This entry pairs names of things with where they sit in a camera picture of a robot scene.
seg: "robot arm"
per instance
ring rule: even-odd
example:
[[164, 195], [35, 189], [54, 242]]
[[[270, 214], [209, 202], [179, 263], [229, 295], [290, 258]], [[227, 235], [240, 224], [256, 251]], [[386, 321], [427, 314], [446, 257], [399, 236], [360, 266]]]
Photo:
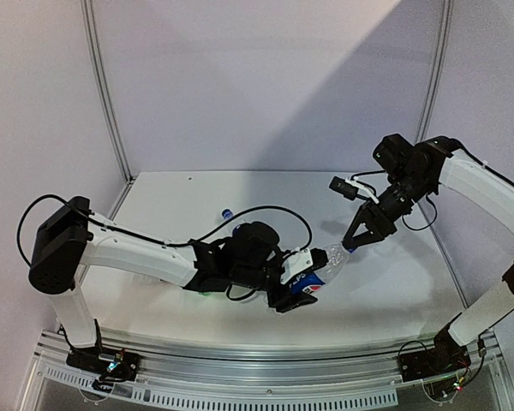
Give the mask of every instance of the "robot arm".
[[[317, 301], [310, 294], [292, 294], [290, 283], [297, 274], [323, 267], [327, 257], [317, 248], [283, 252], [279, 240], [273, 228], [252, 222], [241, 224], [232, 236], [211, 243], [191, 240], [170, 244], [121, 227], [92, 212], [88, 199], [74, 197], [39, 227], [29, 281], [49, 296], [68, 336], [71, 353], [67, 364], [107, 378], [109, 366], [114, 365], [114, 371], [122, 364], [120, 368], [128, 370], [124, 378], [129, 375], [128, 379], [133, 379], [137, 354], [102, 347], [99, 325], [81, 293], [81, 273], [86, 267], [131, 271], [190, 291], [225, 292], [232, 285], [263, 290], [269, 307], [285, 313]], [[102, 388], [105, 380], [98, 378], [97, 387]]]
[[[378, 199], [361, 205], [343, 239], [345, 248], [382, 241], [396, 232], [394, 222], [409, 214], [422, 197], [437, 194], [440, 184], [476, 203], [514, 235], [514, 184], [472, 156], [459, 141], [437, 137], [412, 146], [399, 134], [389, 135], [374, 150], [374, 159], [391, 185]], [[357, 195], [353, 182], [338, 177], [330, 187], [349, 200]], [[362, 225], [367, 230], [356, 235]], [[466, 352], [467, 344], [513, 310], [514, 264], [500, 283], [439, 332], [434, 338], [434, 366], [423, 366], [414, 375], [423, 378], [434, 375], [433, 369], [445, 370], [447, 360]]]

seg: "white wall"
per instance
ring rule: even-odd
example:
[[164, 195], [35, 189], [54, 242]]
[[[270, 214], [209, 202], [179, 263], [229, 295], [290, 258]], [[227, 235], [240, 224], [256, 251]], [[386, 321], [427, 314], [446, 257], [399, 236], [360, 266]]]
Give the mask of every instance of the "white wall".
[[359, 170], [415, 137], [437, 0], [102, 0], [96, 16], [130, 165]]
[[[456, 137], [514, 181], [514, 0], [456, 1], [429, 137]], [[442, 190], [436, 227], [464, 293], [475, 301], [514, 259], [511, 235]], [[514, 380], [514, 313], [496, 327]]]
[[[55, 324], [15, 248], [37, 196], [82, 194], [108, 212], [122, 188], [95, 88], [77, 0], [0, 0], [0, 410], [15, 408], [44, 328]], [[30, 255], [43, 204], [24, 229]]]

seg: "bottle label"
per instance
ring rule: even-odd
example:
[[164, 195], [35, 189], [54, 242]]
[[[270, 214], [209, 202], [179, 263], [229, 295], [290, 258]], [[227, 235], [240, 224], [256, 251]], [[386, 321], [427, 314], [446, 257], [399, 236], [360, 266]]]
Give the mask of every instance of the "bottle label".
[[299, 294], [300, 292], [312, 294], [318, 291], [324, 282], [318, 278], [313, 272], [299, 274], [290, 284], [291, 294]]

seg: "clear plastic bottle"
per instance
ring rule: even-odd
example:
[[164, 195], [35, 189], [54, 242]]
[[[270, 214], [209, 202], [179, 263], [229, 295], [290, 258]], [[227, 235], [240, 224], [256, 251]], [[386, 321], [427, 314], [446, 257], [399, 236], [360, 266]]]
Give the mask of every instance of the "clear plastic bottle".
[[326, 266], [315, 272], [296, 276], [289, 284], [291, 294], [312, 294], [318, 291], [323, 285], [330, 283], [349, 260], [350, 252], [341, 244], [331, 244], [324, 247], [324, 250], [327, 254]]

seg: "white table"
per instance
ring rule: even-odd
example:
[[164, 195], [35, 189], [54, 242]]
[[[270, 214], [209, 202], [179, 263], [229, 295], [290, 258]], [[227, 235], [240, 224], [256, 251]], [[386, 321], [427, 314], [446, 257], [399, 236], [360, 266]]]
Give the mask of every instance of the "white table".
[[[172, 240], [205, 234], [222, 222], [221, 211], [281, 205], [301, 213], [314, 230], [313, 246], [339, 243], [360, 201], [328, 189], [328, 172], [141, 173], [116, 221]], [[366, 181], [378, 190], [383, 176]], [[301, 223], [278, 211], [259, 211], [248, 221], [270, 224], [283, 248], [306, 241]], [[426, 224], [418, 208], [407, 218]], [[218, 236], [228, 235], [225, 228]], [[92, 267], [82, 284], [92, 315], [102, 327], [207, 347], [319, 348], [365, 345], [434, 333], [462, 311], [451, 274], [430, 230], [402, 224], [387, 240], [362, 247], [312, 306], [277, 315], [263, 293], [248, 301], [202, 296], [168, 283], [109, 268]]]

